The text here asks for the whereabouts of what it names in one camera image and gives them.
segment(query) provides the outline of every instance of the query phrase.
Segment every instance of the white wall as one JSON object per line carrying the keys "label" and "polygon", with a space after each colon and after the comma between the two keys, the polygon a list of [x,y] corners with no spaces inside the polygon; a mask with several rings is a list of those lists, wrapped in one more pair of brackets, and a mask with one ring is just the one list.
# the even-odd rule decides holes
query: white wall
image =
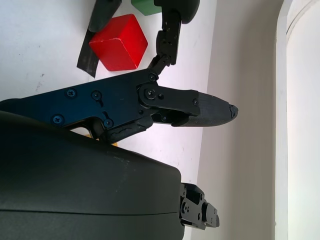
{"label": "white wall", "polygon": [[198,186],[218,209],[220,227],[195,230],[192,239],[275,237],[275,46],[282,3],[217,1],[208,93],[235,104],[239,114],[203,130]]}
{"label": "white wall", "polygon": [[320,2],[292,30],[287,47],[289,240],[320,235]]}

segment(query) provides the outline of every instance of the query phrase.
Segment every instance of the screw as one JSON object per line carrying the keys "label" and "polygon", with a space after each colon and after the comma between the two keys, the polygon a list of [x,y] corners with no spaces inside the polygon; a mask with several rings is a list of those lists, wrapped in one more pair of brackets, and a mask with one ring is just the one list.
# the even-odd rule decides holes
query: screw
{"label": "screw", "polygon": [[145,90],[145,96],[147,99],[155,99],[156,91],[154,89]]}
{"label": "screw", "polygon": [[198,99],[193,99],[193,105],[199,106],[199,101],[198,101]]}
{"label": "screw", "polygon": [[101,99],[102,94],[101,94],[101,92],[99,92],[99,91],[93,91],[93,92],[91,93],[91,97],[92,97],[94,100],[98,101],[98,100]]}
{"label": "screw", "polygon": [[150,74],[149,74],[149,80],[150,80],[151,82],[156,81],[156,80],[157,80],[156,75],[154,75],[153,73],[150,73]]}
{"label": "screw", "polygon": [[104,120],[103,125],[104,125],[107,129],[109,129],[109,128],[112,128],[112,127],[113,127],[114,122],[113,122],[111,119],[106,119],[106,120]]}
{"label": "screw", "polygon": [[61,126],[64,124],[65,119],[62,115],[56,114],[52,116],[51,121],[54,125]]}
{"label": "screw", "polygon": [[65,91],[65,95],[68,97],[68,98],[75,98],[77,96],[77,91],[73,88],[69,88]]}

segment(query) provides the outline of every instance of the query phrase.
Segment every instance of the hex bolt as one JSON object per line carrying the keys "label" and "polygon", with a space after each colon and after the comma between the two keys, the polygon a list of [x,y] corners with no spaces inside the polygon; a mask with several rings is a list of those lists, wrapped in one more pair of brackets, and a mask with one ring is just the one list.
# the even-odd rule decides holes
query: hex bolt
{"label": "hex bolt", "polygon": [[114,122],[111,119],[106,119],[106,120],[104,120],[103,125],[107,129],[109,129],[109,128],[112,128],[114,126]]}
{"label": "hex bolt", "polygon": [[193,99],[193,105],[199,106],[199,101],[198,101],[198,99]]}
{"label": "hex bolt", "polygon": [[101,92],[99,92],[99,91],[93,91],[92,93],[91,93],[91,97],[94,99],[94,100],[96,100],[96,101],[99,101],[100,99],[101,99],[101,97],[102,97],[102,94],[101,94]]}
{"label": "hex bolt", "polygon": [[54,125],[61,126],[64,124],[65,118],[60,114],[56,114],[52,116],[51,121]]}
{"label": "hex bolt", "polygon": [[70,98],[70,99],[73,99],[77,96],[77,91],[74,89],[74,88],[68,88],[66,91],[65,91],[65,95]]}

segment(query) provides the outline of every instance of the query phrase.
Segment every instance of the red wooden block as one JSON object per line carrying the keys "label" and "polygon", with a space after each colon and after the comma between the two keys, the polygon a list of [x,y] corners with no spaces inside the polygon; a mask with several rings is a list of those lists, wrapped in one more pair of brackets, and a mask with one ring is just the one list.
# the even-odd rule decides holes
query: red wooden block
{"label": "red wooden block", "polygon": [[106,69],[123,71],[137,69],[148,42],[136,17],[128,14],[112,18],[89,45]]}

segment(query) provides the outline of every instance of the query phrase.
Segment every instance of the black metal bracket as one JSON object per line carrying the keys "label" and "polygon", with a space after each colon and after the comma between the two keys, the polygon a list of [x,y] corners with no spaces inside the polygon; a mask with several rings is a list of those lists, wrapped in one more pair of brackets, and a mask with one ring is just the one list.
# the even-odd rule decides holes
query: black metal bracket
{"label": "black metal bracket", "polygon": [[198,116],[197,104],[199,92],[195,90],[178,90],[154,84],[144,84],[139,89],[139,99],[146,107],[175,110],[191,116]]}
{"label": "black metal bracket", "polygon": [[182,224],[202,230],[220,225],[217,209],[205,200],[199,187],[188,183],[181,183],[180,218]]}

